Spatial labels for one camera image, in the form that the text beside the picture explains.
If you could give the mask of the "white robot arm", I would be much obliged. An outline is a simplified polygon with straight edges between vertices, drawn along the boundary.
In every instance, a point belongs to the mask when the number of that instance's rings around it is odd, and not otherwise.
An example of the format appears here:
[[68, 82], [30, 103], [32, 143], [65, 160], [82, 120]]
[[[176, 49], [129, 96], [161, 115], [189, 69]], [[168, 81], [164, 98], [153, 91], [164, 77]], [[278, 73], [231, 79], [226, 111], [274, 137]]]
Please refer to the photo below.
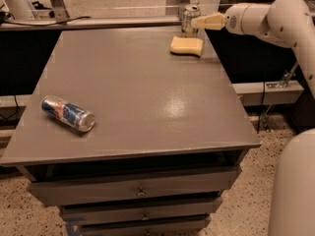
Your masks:
[[[238, 3], [225, 13], [200, 16], [194, 29], [227, 29], [254, 35], [292, 50], [304, 80], [315, 97], [315, 29], [304, 0], [275, 0], [271, 4]], [[270, 209], [268, 236], [315, 236], [315, 130], [290, 140], [278, 159]]]

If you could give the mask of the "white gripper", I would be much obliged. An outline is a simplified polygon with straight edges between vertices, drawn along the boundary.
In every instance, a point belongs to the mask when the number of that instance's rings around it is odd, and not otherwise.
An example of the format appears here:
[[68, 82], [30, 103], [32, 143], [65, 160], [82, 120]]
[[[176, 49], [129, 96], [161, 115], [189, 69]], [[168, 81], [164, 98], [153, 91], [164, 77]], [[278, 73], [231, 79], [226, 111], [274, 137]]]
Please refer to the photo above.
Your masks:
[[248, 7], [248, 3], [234, 4], [226, 10], [225, 14], [215, 13], [194, 18], [191, 26], [203, 30], [221, 30], [225, 27], [230, 33], [243, 34], [242, 18]]

